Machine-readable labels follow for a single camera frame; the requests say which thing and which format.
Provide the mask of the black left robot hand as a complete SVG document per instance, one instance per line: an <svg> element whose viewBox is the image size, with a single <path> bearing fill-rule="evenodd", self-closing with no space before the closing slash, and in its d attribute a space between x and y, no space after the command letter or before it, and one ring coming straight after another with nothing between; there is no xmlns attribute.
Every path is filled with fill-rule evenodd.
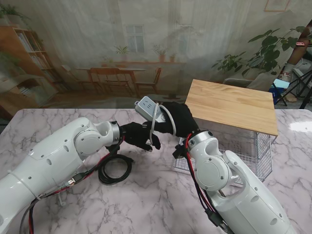
<svg viewBox="0 0 312 234"><path fill-rule="evenodd" d="M159 150L161 145L159 138L152 134L152 145L147 144L147 140L150 139L151 125L148 122L143 124L131 122L121 126L124 140L130 144L137 146L145 151L152 151L153 146Z"/></svg>

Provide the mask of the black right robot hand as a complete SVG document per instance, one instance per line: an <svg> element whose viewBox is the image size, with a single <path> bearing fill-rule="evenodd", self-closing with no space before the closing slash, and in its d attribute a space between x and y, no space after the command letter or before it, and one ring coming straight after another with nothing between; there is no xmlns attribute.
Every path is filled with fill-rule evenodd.
<svg viewBox="0 0 312 234"><path fill-rule="evenodd" d="M192 113L186 104L177 102L163 102L162 104L171 114L174 122L177 137L187 137L190 133L199 130L196 121L193 119ZM155 123L154 130L160 133L170 133L174 135L173 127L167 113L164 114L166 122Z"/></svg>

